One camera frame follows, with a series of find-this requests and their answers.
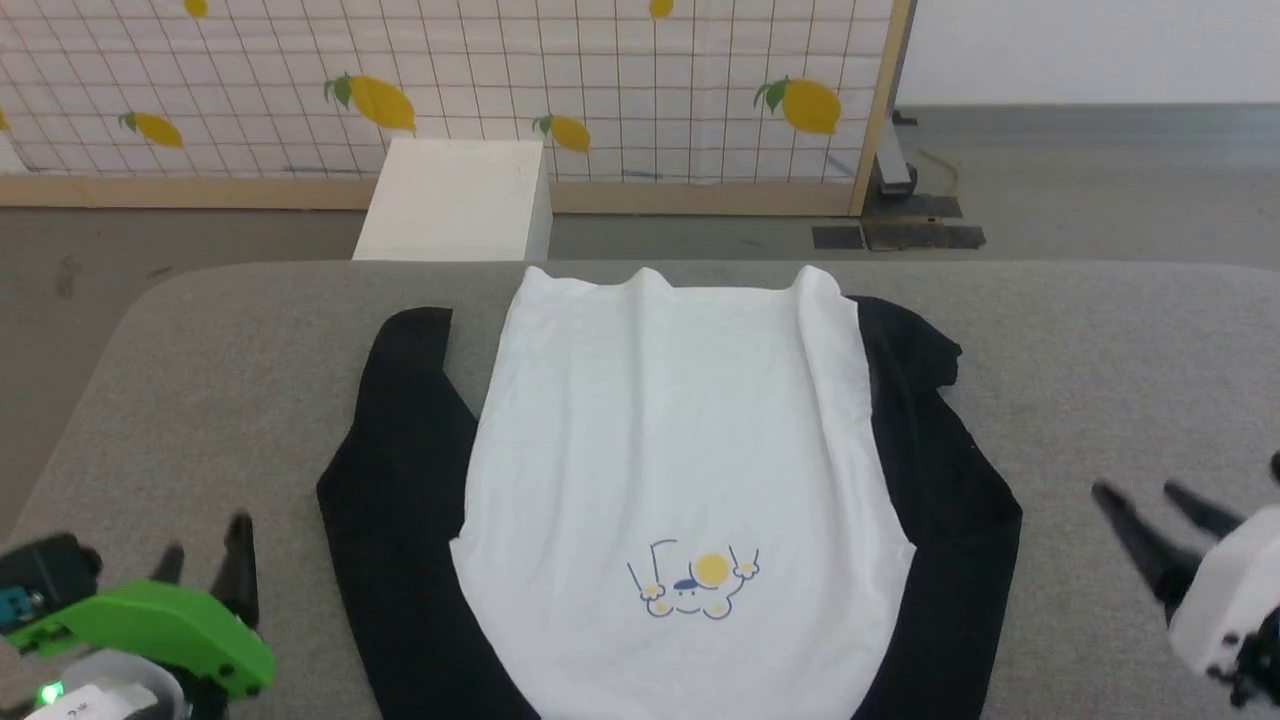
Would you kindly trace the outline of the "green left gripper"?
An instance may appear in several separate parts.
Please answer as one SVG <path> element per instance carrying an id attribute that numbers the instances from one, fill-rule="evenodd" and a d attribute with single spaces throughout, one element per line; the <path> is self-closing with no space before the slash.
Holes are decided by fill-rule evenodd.
<path id="1" fill-rule="evenodd" d="M 115 650 L 218 684 L 230 700 L 269 688 L 276 661 L 260 623 L 253 521 L 237 512 L 207 592 L 179 587 L 186 552 L 169 544 L 150 574 L 5 633 L 19 651 L 52 657 L 82 644 Z"/>

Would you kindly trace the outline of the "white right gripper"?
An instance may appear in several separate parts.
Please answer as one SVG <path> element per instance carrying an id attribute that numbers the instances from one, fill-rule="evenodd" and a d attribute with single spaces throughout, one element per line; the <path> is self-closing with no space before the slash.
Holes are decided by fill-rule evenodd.
<path id="1" fill-rule="evenodd" d="M 1091 497 L 1158 602 L 1181 602 L 1169 637 L 1174 653 L 1193 671 L 1226 676 L 1245 666 L 1245 652 L 1277 648 L 1279 507 L 1247 520 L 1166 482 L 1164 495 L 1196 528 L 1220 541 L 1202 559 L 1146 523 L 1132 501 L 1107 482 Z"/>

